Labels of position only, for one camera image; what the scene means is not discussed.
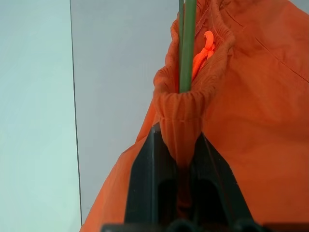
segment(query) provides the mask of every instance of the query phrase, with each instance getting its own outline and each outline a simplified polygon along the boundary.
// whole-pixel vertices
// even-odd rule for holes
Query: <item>green rod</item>
[[[197,0],[185,1],[183,50],[179,84],[180,93],[188,92],[191,89],[196,7]]]
[[[178,73],[180,83],[180,72],[182,63],[182,52],[183,52],[183,0],[179,0],[179,62],[178,62]]]

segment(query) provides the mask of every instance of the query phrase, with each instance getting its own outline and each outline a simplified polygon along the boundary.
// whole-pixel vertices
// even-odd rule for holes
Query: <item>orange cloth bag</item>
[[[287,0],[198,0],[195,55],[214,54],[178,91],[178,20],[136,143],[121,154],[82,232],[123,223],[130,171],[153,124],[179,167],[203,132],[260,224],[309,222],[309,16]]]

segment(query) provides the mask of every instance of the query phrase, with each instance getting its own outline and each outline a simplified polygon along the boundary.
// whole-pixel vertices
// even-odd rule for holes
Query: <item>gathered fabric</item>
[[[196,66],[185,93],[178,93],[178,23],[136,142],[81,231],[123,223],[131,167],[156,123],[180,170],[204,133],[258,223],[309,222],[309,16],[287,0],[197,0]],[[190,205],[186,194],[179,205]]]

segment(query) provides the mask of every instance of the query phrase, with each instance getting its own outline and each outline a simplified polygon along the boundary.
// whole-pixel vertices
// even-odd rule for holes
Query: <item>light blue wall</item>
[[[0,6],[0,231],[81,226],[69,0]]]

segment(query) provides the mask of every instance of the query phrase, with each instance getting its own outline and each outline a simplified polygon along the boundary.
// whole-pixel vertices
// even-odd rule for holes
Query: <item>orange fabric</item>
[[[176,93],[178,21],[172,24],[137,141],[121,154],[81,231],[123,222],[131,166],[156,122],[184,169],[204,132],[258,223],[309,222],[309,16],[286,0],[198,0],[196,22],[195,55],[208,30],[215,53],[192,90]]]
[[[208,30],[205,32],[204,37],[206,39],[205,47],[203,47],[202,51],[198,53],[193,59],[192,80],[195,79],[195,77],[197,76],[197,72],[201,70],[206,60],[213,55],[213,33]]]

